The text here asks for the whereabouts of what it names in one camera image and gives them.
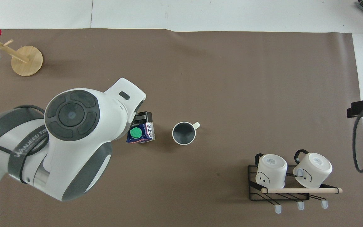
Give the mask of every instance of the wooden peg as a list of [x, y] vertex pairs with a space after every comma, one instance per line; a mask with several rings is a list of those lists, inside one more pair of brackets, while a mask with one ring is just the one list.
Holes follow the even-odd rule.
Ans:
[[4, 45], [3, 45], [3, 46], [7, 46], [7, 45], [11, 44], [12, 42], [13, 42], [13, 40], [9, 40], [9, 41], [7, 41], [6, 43], [4, 43]]
[[9, 46], [4, 46], [3, 43], [0, 42], [0, 49], [4, 50], [6, 52], [8, 52], [11, 56], [21, 60], [24, 63], [28, 63], [29, 62], [29, 58], [27, 58], [26, 56], [16, 52], [15, 50], [13, 50], [12, 48], [10, 48]]
[[261, 193], [342, 193], [341, 188], [262, 188]]

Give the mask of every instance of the white floor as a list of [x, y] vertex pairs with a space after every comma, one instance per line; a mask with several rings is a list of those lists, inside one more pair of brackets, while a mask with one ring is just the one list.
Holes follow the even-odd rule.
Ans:
[[173, 31], [354, 33], [360, 97], [363, 99], [363, 12], [357, 9], [356, 2], [0, 0], [0, 28], [161, 28]]

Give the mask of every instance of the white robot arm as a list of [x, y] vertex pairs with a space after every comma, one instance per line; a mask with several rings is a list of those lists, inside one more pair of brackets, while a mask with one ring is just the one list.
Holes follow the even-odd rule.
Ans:
[[85, 194], [100, 178], [112, 140], [127, 133], [146, 95], [126, 79], [106, 92], [71, 89], [49, 102], [0, 114], [0, 180], [7, 172], [60, 200]]

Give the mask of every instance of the brown paper backdrop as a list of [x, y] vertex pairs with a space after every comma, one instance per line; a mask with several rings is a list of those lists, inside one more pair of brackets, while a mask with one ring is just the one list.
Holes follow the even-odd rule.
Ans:
[[[114, 141], [114, 155], [85, 196], [57, 201], [7, 175], [0, 182], [0, 226], [363, 226], [363, 174], [351, 155], [359, 100], [351, 34], [167, 30], [4, 30], [1, 42], [33, 45], [44, 56], [31, 77], [0, 60], [0, 112], [44, 107], [56, 94], [105, 91], [120, 77], [139, 86], [153, 112], [156, 141]], [[180, 121], [200, 122], [196, 140], [173, 142]], [[363, 163], [363, 128], [359, 127]], [[329, 201], [248, 200], [247, 165], [255, 154], [294, 164], [304, 148], [326, 156]]]

